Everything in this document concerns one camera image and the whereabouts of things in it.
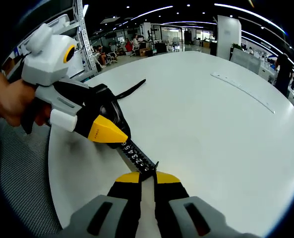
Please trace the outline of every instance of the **white table surface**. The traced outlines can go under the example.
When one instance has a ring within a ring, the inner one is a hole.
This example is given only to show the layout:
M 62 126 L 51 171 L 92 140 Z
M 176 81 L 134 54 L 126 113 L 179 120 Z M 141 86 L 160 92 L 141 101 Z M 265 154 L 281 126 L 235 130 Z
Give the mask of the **white table surface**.
M 212 77 L 218 72 L 269 103 Z M 239 232 L 267 235 L 294 198 L 294 107 L 271 84 L 230 61 L 199 52 L 164 54 L 106 71 L 115 95 L 146 83 L 119 101 L 132 140 L 158 170 L 177 176 L 190 196 L 222 212 Z M 63 227 L 73 212 L 129 169 L 116 150 L 53 128 L 49 177 Z

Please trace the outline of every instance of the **metal shelving rack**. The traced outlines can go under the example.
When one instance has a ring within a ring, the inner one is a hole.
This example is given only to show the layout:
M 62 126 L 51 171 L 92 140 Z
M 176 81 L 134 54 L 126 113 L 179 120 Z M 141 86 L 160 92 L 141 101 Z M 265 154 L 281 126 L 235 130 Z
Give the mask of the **metal shelving rack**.
M 89 43 L 85 20 L 83 16 L 83 1 L 73 0 L 73 15 L 75 22 L 79 23 L 79 28 L 77 30 L 77 38 L 80 49 L 82 49 L 81 55 L 85 61 L 85 71 L 82 73 L 85 76 L 92 73 L 93 76 L 98 74 L 96 64 L 94 62 L 94 56 Z M 82 80 L 82 74 L 76 75 L 78 80 Z

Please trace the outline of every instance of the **ceiling light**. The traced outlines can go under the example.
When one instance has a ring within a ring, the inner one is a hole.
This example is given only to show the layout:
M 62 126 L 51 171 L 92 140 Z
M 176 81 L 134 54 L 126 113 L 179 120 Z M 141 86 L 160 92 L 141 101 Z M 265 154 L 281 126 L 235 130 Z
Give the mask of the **ceiling light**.
M 213 23 L 213 22 L 204 22 L 204 21 L 173 21 L 173 22 L 166 22 L 163 24 L 172 24 L 172 23 L 204 23 L 204 24 L 217 25 L 216 23 Z
M 183 27 L 187 27 L 187 28 L 203 28 L 203 26 L 183 26 Z
M 268 44 L 269 46 L 271 46 L 272 48 L 276 49 L 276 50 L 279 51 L 281 54 L 283 54 L 283 52 L 282 52 L 281 50 L 279 50 L 279 49 L 276 48 L 275 46 L 271 45 L 268 41 L 265 41 L 264 39 L 261 39 L 260 37 L 255 36 L 254 34 L 251 34 L 251 33 L 247 32 L 247 31 L 241 31 L 241 32 L 246 33 L 246 34 L 248 34 L 248 35 L 251 35 L 251 36 L 254 36 L 254 37 L 258 38 L 259 40 L 265 42 L 266 44 Z
M 83 17 L 85 17 L 87 8 L 88 8 L 88 4 L 84 5 L 84 8 L 83 8 Z
M 232 8 L 232 9 L 235 9 L 235 10 L 239 10 L 239 11 L 246 12 L 246 13 L 248 13 L 248 14 L 251 14 L 251 15 L 253 15 L 253 16 L 255 16 L 255 17 L 258 17 L 258 18 L 264 20 L 265 22 L 268 22 L 269 24 L 273 25 L 274 27 L 277 27 L 279 30 L 281 30 L 283 33 L 285 33 L 285 31 L 284 31 L 282 28 L 280 28 L 279 26 L 277 26 L 275 23 L 273 23 L 272 21 L 268 20 L 267 18 L 265 18 L 265 17 L 263 17 L 263 16 L 261 16 L 261 15 L 258 15 L 258 14 L 256 14 L 256 13 L 252 12 L 252 11 L 248 11 L 248 10 L 246 10 L 246 9 L 239 8 L 239 7 L 236 7 L 236 6 L 230 6 L 230 5 L 219 4 L 219 3 L 215 3 L 214 5 L 215 5 L 215 6 L 228 7 L 228 8 Z
M 241 36 L 241 37 L 244 38 L 244 39 L 247 39 L 247 40 L 249 40 L 249 41 L 251 41 L 251 42 L 253 42 L 253 43 L 255 43 L 255 44 L 259 45 L 259 46 L 261 46 L 261 47 L 264 48 L 265 50 L 267 50 L 267 51 L 273 53 L 275 56 L 278 57 L 278 55 L 277 55 L 275 52 L 273 52 L 272 50 L 270 50 L 270 49 L 268 49 L 267 47 L 263 46 L 262 44 L 260 44 L 260 43 L 258 43 L 258 42 L 256 42 L 256 41 L 253 41 L 252 39 L 247 38 L 247 37 L 245 37 L 245 36 Z
M 133 19 L 131 19 L 131 21 L 134 20 L 134 19 L 137 19 L 138 17 L 141 17 L 141 16 L 144 16 L 144 15 L 147 15 L 147 14 L 149 14 L 149 13 L 152 13 L 152 12 L 155 12 L 155 11 L 164 10 L 164 9 L 171 8 L 171 7 L 173 7 L 173 6 L 166 6 L 166 7 L 162 7 L 162 8 L 159 8 L 159 9 L 155 9 L 155 10 L 152 10 L 152 11 L 149 11 L 149 12 L 146 12 L 146 13 L 143 13 L 143 14 L 140 14 L 139 16 L 134 17 Z

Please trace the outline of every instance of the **tape measure numbers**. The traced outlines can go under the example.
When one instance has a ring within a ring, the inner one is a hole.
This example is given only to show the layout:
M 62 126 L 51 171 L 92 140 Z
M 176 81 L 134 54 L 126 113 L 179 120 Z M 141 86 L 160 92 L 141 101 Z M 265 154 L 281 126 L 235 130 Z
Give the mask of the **tape measure numbers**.
M 159 162 L 154 164 L 131 139 L 122 143 L 120 149 L 141 174 L 156 170 Z

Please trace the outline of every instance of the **black ceiling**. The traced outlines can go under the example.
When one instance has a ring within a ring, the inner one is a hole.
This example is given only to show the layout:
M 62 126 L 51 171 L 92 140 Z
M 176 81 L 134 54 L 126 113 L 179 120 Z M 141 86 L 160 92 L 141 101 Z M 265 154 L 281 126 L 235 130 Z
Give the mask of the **black ceiling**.
M 241 7 L 259 15 L 266 17 L 273 21 L 280 27 L 282 27 L 287 35 L 283 32 L 264 22 L 263 20 L 235 9 L 229 9 L 225 7 L 214 6 L 214 3 L 228 4 L 232 6 Z M 244 17 L 258 24 L 261 24 L 271 31 L 278 34 L 289 45 L 290 49 L 282 40 L 273 35 L 267 30 L 262 30 L 259 26 L 242 19 L 242 30 L 250 32 L 260 38 L 273 44 L 281 51 L 288 54 L 288 56 L 294 61 L 294 0 L 290 1 L 269 1 L 269 0 L 252 0 L 254 7 L 248 0 L 187 0 L 180 1 L 180 3 L 173 3 L 173 1 L 158 0 L 158 1 L 133 1 L 122 0 L 118 2 L 112 1 L 96 1 L 96 0 L 83 0 L 83 4 L 89 4 L 85 22 L 88 31 L 88 35 L 103 30 L 103 33 L 112 31 L 113 28 L 122 29 L 127 26 L 129 28 L 136 27 L 139 23 L 144 22 L 147 19 L 151 23 L 165 23 L 173 21 L 204 21 L 213 22 L 213 17 L 217 19 L 217 15 L 233 15 L 234 18 Z M 122 27 L 116 26 L 116 24 L 124 23 L 127 17 L 136 17 L 148 11 L 152 11 L 161 7 L 173 5 L 172 8 L 160 10 L 150 13 L 146 16 L 137 18 L 135 20 L 128 20 L 128 23 Z M 5 38 L 4 42 L 0 43 L 0 49 L 4 49 L 4 55 L 9 55 L 12 49 L 27 35 L 29 35 L 34 29 L 36 29 L 42 22 L 50 21 L 51 17 L 57 17 L 62 12 L 67 13 L 72 20 L 72 0 L 22 0 L 20 4 L 17 2 L 10 2 L 6 5 L 0 1 L 2 11 L 0 12 L 0 39 Z M 102 20 L 111 18 L 113 16 L 120 17 L 117 21 L 109 23 L 107 25 L 100 24 Z M 199 24 L 200 26 L 208 27 L 212 29 L 213 25 Z M 249 38 L 260 42 L 256 38 L 248 36 Z
M 235 9 L 214 6 L 214 3 L 228 4 L 255 12 L 279 25 L 284 29 L 286 35 L 276 27 L 253 15 Z M 117 29 L 122 29 L 122 27 L 137 27 L 139 23 L 145 22 L 145 20 L 151 23 L 174 21 L 213 22 L 213 17 L 217 19 L 217 15 L 233 15 L 234 18 L 243 17 L 254 21 L 255 23 L 261 24 L 284 39 L 288 45 L 266 29 L 262 30 L 260 26 L 238 18 L 241 22 L 242 30 L 250 32 L 268 41 L 284 53 L 287 53 L 288 56 L 294 61 L 294 0 L 287 1 L 286 3 L 283 3 L 282 1 L 252 0 L 254 7 L 250 4 L 249 0 L 187 0 L 180 1 L 180 3 L 173 3 L 172 1 L 166 0 L 154 1 L 152 3 L 125 0 L 117 2 L 116 4 L 111 2 L 109 4 L 97 4 L 97 1 L 94 0 L 83 0 L 83 4 L 89 4 L 85 15 L 86 28 L 89 36 L 96 34 L 96 32 L 100 29 L 102 29 L 104 33 L 112 31 L 115 27 L 117 27 Z M 125 20 L 127 17 L 136 17 L 145 12 L 170 5 L 173 5 L 173 7 L 150 13 L 133 21 Z M 100 24 L 104 19 L 112 18 L 113 16 L 120 17 L 120 19 L 115 22 L 108 23 L 107 25 Z M 128 21 L 128 23 L 124 26 L 119 27 L 117 25 L 126 21 Z M 175 23 L 175 25 L 183 26 L 185 23 Z M 213 29 L 213 25 L 198 25 L 207 27 L 208 29 Z M 260 40 L 245 33 L 242 35 L 260 42 Z

